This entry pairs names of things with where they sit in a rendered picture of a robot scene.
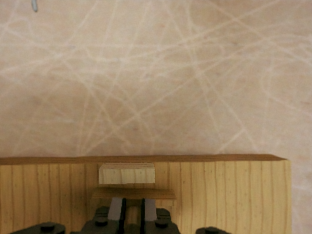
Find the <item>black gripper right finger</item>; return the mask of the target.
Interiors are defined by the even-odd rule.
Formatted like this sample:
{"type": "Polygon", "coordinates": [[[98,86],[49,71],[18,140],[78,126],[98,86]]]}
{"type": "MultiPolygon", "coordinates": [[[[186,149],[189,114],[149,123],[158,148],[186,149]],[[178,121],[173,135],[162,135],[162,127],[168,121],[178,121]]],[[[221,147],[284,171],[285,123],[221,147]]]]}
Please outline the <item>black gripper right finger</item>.
{"type": "MultiPolygon", "coordinates": [[[[168,210],[156,208],[155,199],[142,198],[140,234],[180,234],[180,231],[178,226],[171,221],[168,210]]],[[[197,229],[195,234],[231,233],[216,227],[203,227],[197,229]]]]}

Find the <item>tan wood-grain board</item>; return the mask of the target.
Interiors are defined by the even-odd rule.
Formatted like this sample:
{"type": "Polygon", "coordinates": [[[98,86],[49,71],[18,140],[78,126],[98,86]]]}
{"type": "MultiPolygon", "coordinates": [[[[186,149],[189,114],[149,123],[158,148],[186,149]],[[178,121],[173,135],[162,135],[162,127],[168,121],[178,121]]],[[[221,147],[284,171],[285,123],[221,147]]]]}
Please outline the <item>tan wood-grain board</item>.
{"type": "Polygon", "coordinates": [[[173,190],[181,234],[292,234],[291,160],[272,154],[0,158],[0,234],[81,231],[96,188],[173,190]]]}

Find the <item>grey metal nail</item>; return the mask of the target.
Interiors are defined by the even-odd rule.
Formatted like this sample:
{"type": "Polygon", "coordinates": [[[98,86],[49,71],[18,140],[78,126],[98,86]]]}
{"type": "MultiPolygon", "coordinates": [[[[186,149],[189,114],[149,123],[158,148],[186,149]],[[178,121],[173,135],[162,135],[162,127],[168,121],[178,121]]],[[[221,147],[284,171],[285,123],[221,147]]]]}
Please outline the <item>grey metal nail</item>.
{"type": "Polygon", "coordinates": [[[36,0],[31,0],[31,3],[32,3],[33,11],[34,11],[34,12],[37,12],[37,11],[38,11],[38,7],[37,7],[37,2],[36,2],[36,0]]]}

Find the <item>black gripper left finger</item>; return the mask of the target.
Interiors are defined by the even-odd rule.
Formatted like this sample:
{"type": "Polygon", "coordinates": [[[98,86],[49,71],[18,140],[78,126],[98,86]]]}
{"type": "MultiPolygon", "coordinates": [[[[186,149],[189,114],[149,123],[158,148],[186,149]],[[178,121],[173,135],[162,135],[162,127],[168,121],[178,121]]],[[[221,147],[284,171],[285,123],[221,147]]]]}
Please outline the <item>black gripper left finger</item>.
{"type": "MultiPolygon", "coordinates": [[[[112,198],[110,207],[96,209],[93,219],[84,224],[81,231],[85,232],[71,231],[70,234],[123,234],[125,209],[126,198],[112,198]]],[[[65,226],[44,222],[9,234],[65,234],[65,226]]]]}

